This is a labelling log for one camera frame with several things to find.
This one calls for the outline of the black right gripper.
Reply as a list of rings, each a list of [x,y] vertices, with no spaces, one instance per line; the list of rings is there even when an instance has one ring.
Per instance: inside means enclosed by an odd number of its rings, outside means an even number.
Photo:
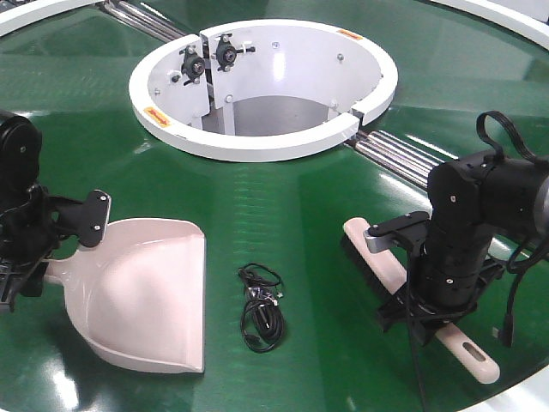
[[[410,257],[407,267],[411,273],[377,309],[377,320],[384,331],[393,324],[406,323],[422,346],[447,324],[474,312],[488,285],[504,273],[503,265],[491,257],[483,262],[478,274],[463,278],[433,269],[425,257]]]

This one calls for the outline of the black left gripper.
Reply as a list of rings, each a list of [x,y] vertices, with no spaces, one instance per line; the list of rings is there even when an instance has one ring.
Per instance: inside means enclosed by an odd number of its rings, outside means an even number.
[[[59,246],[48,190],[39,184],[1,211],[1,310],[14,310],[15,297],[42,260]]]

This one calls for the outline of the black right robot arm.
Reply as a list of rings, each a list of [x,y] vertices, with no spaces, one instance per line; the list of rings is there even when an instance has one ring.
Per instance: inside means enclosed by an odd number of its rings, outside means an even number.
[[[384,330],[406,322],[427,344],[448,323],[477,308],[504,272],[518,284],[548,253],[548,170],[480,152],[434,167],[427,180],[432,212],[378,223],[371,251],[407,252],[407,279],[377,316]]]

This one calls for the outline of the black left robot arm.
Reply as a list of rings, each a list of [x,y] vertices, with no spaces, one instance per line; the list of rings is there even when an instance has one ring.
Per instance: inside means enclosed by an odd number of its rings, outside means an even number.
[[[59,240],[47,189],[38,183],[41,132],[26,118],[1,112],[1,310],[15,297]]]

